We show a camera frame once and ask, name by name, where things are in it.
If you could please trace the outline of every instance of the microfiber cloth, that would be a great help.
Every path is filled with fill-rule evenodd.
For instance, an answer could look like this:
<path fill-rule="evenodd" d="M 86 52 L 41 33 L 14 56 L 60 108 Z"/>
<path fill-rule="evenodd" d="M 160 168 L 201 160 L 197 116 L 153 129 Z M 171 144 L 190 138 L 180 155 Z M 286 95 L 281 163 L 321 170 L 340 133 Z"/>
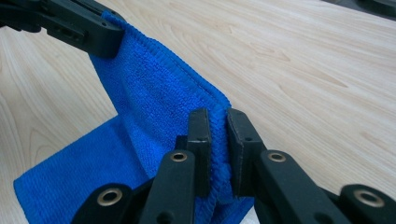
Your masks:
<path fill-rule="evenodd" d="M 156 175 L 163 154 L 186 135 L 192 110 L 208 109 L 212 132 L 211 190 L 196 198 L 196 223 L 239 223 L 251 199 L 235 199 L 227 152 L 230 102 L 171 50 L 132 25 L 104 13 L 125 30 L 114 59 L 91 55 L 118 115 L 15 180 L 30 223 L 70 223 L 88 196 L 108 183 L 132 189 Z"/>

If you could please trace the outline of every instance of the wooden table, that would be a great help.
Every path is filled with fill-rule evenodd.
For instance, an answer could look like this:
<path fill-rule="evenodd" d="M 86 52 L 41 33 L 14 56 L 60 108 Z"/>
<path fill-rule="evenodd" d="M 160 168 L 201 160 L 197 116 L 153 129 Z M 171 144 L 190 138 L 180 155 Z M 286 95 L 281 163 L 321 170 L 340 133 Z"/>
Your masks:
<path fill-rule="evenodd" d="M 395 21 L 319 0 L 100 2 L 223 91 L 319 186 L 396 198 Z M 86 53 L 9 28 L 0 46 L 0 222 L 25 223 L 13 180 L 116 112 Z"/>

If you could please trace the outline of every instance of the wood grain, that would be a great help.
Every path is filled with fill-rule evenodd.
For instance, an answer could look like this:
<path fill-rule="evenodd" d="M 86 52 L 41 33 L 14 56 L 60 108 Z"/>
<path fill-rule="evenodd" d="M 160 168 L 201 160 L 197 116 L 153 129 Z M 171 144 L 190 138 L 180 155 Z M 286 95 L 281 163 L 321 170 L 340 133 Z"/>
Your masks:
<path fill-rule="evenodd" d="M 319 0 L 100 2 L 222 90 L 318 185 L 396 198 L 395 21 Z M 9 28 L 0 47 L 0 222 L 25 223 L 13 180 L 116 112 L 86 53 Z"/>

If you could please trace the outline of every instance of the towel fold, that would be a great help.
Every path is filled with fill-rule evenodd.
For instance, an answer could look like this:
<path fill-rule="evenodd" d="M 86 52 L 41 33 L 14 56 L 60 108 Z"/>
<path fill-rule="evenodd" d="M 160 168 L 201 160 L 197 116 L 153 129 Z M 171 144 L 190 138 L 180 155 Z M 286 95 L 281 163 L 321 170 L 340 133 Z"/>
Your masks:
<path fill-rule="evenodd" d="M 252 200 L 232 194 L 227 98 L 158 41 L 110 13 L 103 17 L 125 30 L 116 58 L 91 56 L 118 115 L 15 180 L 29 222 L 70 223 L 104 184 L 134 189 L 154 177 L 176 136 L 187 134 L 188 115 L 200 107 L 209 111 L 212 169 L 209 196 L 196 199 L 196 223 L 240 222 Z"/>

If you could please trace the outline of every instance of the table surface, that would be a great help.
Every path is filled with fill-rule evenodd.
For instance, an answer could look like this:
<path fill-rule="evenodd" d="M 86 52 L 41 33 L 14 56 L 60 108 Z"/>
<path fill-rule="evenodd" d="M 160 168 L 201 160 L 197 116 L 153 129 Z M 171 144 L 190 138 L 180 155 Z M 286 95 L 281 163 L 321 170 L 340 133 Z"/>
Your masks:
<path fill-rule="evenodd" d="M 319 186 L 396 198 L 395 21 L 319 0 L 100 2 L 223 91 Z M 0 60 L 0 222 L 25 223 L 13 180 L 116 111 L 88 55 L 44 31 L 0 29 Z"/>

